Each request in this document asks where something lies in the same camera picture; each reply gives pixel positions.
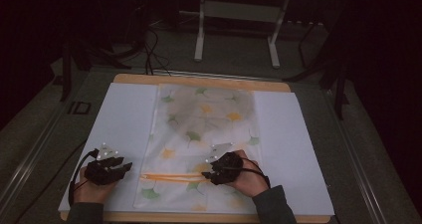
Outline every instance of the wooden table edge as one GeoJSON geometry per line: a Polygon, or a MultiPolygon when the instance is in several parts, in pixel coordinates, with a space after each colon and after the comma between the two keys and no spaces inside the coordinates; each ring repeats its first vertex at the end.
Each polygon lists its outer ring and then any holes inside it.
{"type": "Polygon", "coordinates": [[[203,86],[215,88],[228,88],[248,91],[262,92],[286,92],[291,91],[286,83],[277,82],[258,82],[220,78],[194,78],[194,77],[168,77],[168,76],[145,76],[133,74],[118,74],[114,77],[114,83],[120,84],[178,84],[188,86],[203,86]]]}
{"type": "MultiPolygon", "coordinates": [[[[66,221],[69,211],[60,212],[66,221]]],[[[298,223],[327,223],[330,216],[297,215],[298,223]]],[[[106,222],[193,222],[193,223],[259,223],[257,215],[214,214],[214,213],[167,213],[167,212],[105,212],[106,222]]]]}

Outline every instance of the metal stand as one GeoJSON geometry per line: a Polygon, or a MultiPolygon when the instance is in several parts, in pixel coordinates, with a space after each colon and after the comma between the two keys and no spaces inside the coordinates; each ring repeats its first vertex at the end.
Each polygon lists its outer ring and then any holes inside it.
{"type": "Polygon", "coordinates": [[[268,47],[270,50],[271,62],[273,68],[280,67],[279,55],[276,48],[276,40],[279,36],[280,28],[286,14],[290,0],[285,0],[283,7],[266,7],[247,4],[233,4],[215,1],[201,0],[199,6],[199,31],[196,39],[196,49],[194,60],[202,61],[202,53],[204,48],[204,19],[205,15],[210,17],[221,17],[231,19],[241,19],[249,21],[275,22],[274,32],[268,38],[268,47]]]}

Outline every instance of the hand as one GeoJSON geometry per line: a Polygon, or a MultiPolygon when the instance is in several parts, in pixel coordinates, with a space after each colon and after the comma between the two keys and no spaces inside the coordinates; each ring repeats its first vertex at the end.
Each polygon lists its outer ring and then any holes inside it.
{"type": "Polygon", "coordinates": [[[108,185],[96,185],[85,178],[86,167],[81,168],[80,182],[75,184],[74,202],[92,202],[104,204],[117,182],[108,185]]]}
{"type": "MultiPolygon", "coordinates": [[[[235,152],[241,158],[248,159],[248,156],[246,155],[244,150],[238,150],[235,152]]],[[[260,169],[255,166],[254,163],[252,163],[251,161],[243,159],[243,167],[261,172],[260,169]]],[[[236,180],[234,182],[227,183],[227,185],[236,188],[237,190],[249,197],[254,197],[260,194],[261,192],[269,189],[269,186],[267,185],[267,182],[265,181],[264,177],[250,171],[241,171],[236,180]]]]}

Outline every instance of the dark background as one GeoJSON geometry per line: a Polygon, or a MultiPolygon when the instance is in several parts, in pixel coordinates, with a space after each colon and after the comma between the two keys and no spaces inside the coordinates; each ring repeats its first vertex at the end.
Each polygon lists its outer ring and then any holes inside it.
{"type": "MultiPolygon", "coordinates": [[[[2,128],[49,81],[62,56],[64,31],[96,46],[129,43],[122,24],[134,0],[0,0],[2,128]]],[[[309,0],[292,0],[290,20],[311,20],[309,0]]],[[[422,14],[420,0],[350,0],[326,52],[347,52],[351,79],[419,213],[422,213],[422,14]]],[[[177,23],[178,10],[197,11],[199,0],[149,0],[151,10],[177,23]]],[[[254,0],[277,5],[279,0],[254,0]]]]}

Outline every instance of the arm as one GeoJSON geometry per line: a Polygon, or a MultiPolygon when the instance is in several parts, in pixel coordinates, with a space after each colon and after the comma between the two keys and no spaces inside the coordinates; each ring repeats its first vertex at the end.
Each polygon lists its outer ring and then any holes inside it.
{"type": "Polygon", "coordinates": [[[75,204],[71,207],[67,223],[103,224],[104,203],[117,183],[95,185],[85,178],[86,169],[81,169],[80,182],[75,185],[75,204]]]}
{"type": "MultiPolygon", "coordinates": [[[[243,167],[260,171],[256,161],[248,159],[244,150],[236,151],[244,159],[243,167]]],[[[246,196],[252,197],[261,224],[293,224],[295,215],[289,207],[282,186],[270,188],[264,177],[253,172],[242,171],[237,179],[228,183],[246,196]]]]}
{"type": "Polygon", "coordinates": [[[296,223],[295,215],[289,207],[283,186],[276,186],[252,197],[257,206],[261,224],[296,223]]]}

